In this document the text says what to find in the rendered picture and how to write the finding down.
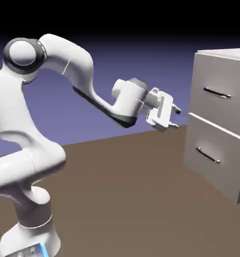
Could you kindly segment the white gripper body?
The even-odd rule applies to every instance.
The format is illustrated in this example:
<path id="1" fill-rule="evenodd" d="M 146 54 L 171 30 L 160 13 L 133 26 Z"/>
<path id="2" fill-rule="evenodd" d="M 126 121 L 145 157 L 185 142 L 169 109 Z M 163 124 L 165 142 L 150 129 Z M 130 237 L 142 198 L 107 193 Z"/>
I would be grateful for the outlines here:
<path id="1" fill-rule="evenodd" d="M 151 90 L 145 104 L 150 107 L 146 115 L 146 122 L 154 129 L 164 132 L 169 128 L 173 97 L 160 90 Z"/>

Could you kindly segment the grey drawer front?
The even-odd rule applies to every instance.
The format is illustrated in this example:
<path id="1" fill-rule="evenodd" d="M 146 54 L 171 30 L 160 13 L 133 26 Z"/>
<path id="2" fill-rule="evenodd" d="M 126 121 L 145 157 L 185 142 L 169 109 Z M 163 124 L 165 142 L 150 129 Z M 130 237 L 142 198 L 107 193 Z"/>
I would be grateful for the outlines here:
<path id="1" fill-rule="evenodd" d="M 196 147 L 221 163 L 203 156 Z M 190 112 L 184 160 L 191 170 L 240 205 L 240 136 Z"/>
<path id="2" fill-rule="evenodd" d="M 217 97 L 203 91 L 204 87 L 232 98 Z M 190 112 L 240 136 L 240 59 L 195 54 Z"/>

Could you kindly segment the grey painted cabinet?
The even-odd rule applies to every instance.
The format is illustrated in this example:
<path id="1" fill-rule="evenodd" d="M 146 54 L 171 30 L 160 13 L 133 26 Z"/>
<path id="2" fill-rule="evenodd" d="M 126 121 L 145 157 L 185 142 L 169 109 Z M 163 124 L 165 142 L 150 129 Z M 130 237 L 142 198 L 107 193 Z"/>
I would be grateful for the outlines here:
<path id="1" fill-rule="evenodd" d="M 184 160 L 240 205 L 240 48 L 195 53 Z"/>

